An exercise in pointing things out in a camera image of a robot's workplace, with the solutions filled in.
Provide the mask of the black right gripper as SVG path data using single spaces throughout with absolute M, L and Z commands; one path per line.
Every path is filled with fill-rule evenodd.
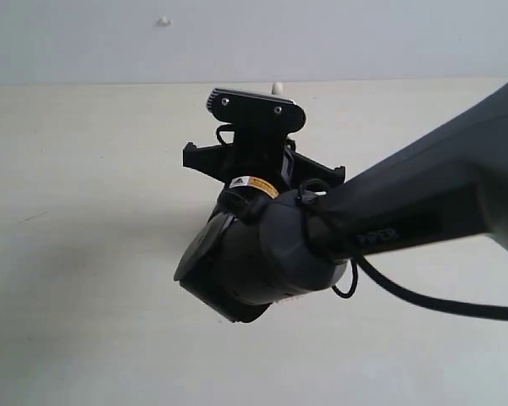
M 189 142 L 182 151 L 182 165 L 230 188 L 251 187 L 267 195 L 297 189 L 309 179 L 320 179 L 330 188 L 345 182 L 345 166 L 326 167 L 296 151 L 286 134 L 241 129 L 233 124 L 219 127 L 233 141 L 198 147 Z

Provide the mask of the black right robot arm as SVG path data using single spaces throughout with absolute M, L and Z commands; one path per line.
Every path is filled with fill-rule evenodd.
M 223 188 L 174 274 L 205 305 L 249 323 L 350 270 L 425 309 L 508 321 L 507 306 L 419 294 L 367 260 L 480 234 L 508 251 L 508 83 L 354 178 L 297 151 L 306 114 L 290 99 L 216 88 L 207 110 L 233 139 L 183 150 L 185 167 Z

